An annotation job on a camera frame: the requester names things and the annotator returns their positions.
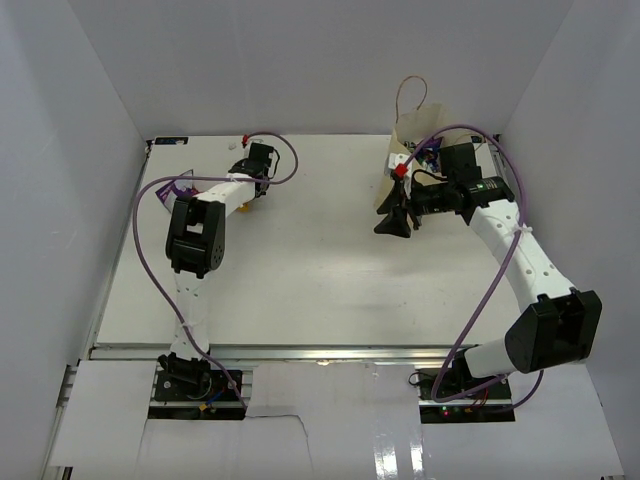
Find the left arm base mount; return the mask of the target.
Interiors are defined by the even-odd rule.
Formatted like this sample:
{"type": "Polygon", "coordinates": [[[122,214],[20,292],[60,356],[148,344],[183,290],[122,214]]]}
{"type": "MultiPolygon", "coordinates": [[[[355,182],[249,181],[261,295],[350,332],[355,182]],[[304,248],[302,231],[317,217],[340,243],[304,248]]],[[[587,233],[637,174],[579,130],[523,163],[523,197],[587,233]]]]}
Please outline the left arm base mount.
{"type": "Polygon", "coordinates": [[[243,390],[244,373],[226,375],[206,360],[160,355],[148,417],[154,420],[243,420],[245,408],[235,389],[243,390]]]}

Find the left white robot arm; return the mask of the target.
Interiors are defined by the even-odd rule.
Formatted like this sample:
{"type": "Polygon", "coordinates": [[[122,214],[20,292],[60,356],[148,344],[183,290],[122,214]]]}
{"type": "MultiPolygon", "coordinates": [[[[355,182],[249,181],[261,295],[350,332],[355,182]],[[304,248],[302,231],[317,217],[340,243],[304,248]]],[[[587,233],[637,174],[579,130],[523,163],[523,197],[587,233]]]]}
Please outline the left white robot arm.
{"type": "Polygon", "coordinates": [[[279,159],[274,147],[251,141],[222,182],[174,201],[165,253],[176,285],[177,327],[170,353],[159,363],[188,398],[202,398],[211,387],[210,364],[204,358],[210,342],[203,289],[224,258],[226,219],[266,194],[279,159]]]}

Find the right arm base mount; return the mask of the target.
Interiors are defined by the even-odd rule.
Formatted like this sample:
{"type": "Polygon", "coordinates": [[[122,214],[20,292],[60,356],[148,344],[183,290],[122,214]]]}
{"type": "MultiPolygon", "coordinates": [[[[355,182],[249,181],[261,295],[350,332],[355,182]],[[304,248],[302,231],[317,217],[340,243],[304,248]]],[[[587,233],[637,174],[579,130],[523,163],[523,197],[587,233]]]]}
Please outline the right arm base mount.
{"type": "Polygon", "coordinates": [[[507,380],[476,393],[469,394],[449,374],[441,382],[438,395],[448,397],[464,395],[447,403],[435,402],[431,396],[437,369],[418,369],[412,372],[407,383],[417,390],[420,419],[423,425],[510,423],[515,421],[512,392],[507,380]]]}

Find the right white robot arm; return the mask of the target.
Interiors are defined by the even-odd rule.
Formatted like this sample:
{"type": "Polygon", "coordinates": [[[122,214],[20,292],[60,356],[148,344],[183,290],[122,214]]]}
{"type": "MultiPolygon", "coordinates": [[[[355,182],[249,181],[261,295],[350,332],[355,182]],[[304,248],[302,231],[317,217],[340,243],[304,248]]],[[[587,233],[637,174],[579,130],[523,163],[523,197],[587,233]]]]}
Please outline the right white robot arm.
{"type": "Polygon", "coordinates": [[[456,349],[432,383],[451,399],[477,397],[508,375],[539,372],[587,359],[602,313],[594,291],[581,291],[551,262],[505,180],[486,177],[471,144],[444,148],[434,183],[420,183],[406,154],[391,153],[385,172],[393,185],[377,209],[377,234],[408,238],[426,215],[453,212],[484,242],[500,265],[518,302],[520,315],[491,342],[456,349]]]}

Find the purple white snack pouch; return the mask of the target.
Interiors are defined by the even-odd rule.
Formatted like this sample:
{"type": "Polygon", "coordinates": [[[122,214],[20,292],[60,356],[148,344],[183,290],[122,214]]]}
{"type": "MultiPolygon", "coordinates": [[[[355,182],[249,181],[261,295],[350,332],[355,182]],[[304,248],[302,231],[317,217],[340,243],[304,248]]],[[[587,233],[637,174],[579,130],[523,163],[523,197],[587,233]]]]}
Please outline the purple white snack pouch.
{"type": "Polygon", "coordinates": [[[156,198],[169,213],[173,211],[174,203],[178,198],[191,197],[199,193],[193,176],[194,170],[187,170],[180,174],[178,179],[166,182],[155,191],[156,198]]]}

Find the large blue purple snack bag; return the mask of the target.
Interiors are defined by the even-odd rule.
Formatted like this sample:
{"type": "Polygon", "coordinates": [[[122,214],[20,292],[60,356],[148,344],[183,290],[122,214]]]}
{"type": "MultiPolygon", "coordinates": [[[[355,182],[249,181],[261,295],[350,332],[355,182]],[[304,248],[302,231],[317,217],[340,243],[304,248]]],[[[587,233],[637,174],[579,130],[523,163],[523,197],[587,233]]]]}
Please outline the large blue purple snack bag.
{"type": "Polygon", "coordinates": [[[442,138],[436,137],[430,140],[416,155],[415,160],[425,169],[430,169],[434,172],[440,170],[438,163],[438,156],[440,147],[442,144],[442,138]]]}

